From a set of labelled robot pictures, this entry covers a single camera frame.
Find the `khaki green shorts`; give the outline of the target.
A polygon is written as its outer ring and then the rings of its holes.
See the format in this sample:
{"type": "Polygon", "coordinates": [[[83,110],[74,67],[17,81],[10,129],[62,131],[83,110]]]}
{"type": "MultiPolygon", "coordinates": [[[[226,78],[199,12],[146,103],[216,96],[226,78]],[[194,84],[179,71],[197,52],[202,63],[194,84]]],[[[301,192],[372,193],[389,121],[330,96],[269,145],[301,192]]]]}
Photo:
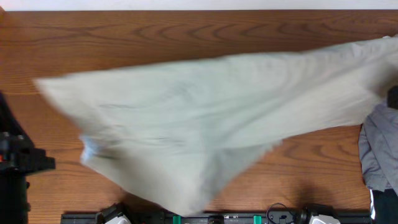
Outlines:
{"type": "Polygon", "coordinates": [[[283,139],[361,124],[397,80],[397,38],[38,78],[83,165],[179,215],[283,139]]]}

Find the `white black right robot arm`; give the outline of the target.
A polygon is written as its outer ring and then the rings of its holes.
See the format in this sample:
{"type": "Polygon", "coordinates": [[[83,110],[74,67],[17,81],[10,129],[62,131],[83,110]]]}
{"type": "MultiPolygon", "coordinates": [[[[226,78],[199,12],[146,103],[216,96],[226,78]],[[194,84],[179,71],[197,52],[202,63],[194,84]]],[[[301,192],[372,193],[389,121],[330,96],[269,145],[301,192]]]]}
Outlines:
{"type": "Polygon", "coordinates": [[[393,86],[387,92],[387,106],[389,108],[398,109],[398,86],[393,86]]]}

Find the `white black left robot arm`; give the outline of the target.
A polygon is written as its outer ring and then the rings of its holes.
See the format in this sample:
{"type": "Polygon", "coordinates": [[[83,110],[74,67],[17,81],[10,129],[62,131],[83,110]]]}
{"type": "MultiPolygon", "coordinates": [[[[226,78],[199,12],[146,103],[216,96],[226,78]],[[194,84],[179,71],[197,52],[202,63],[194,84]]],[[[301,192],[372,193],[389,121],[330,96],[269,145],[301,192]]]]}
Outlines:
{"type": "Polygon", "coordinates": [[[55,169],[55,159],[35,147],[1,95],[1,223],[27,224],[28,175],[55,169]]]}

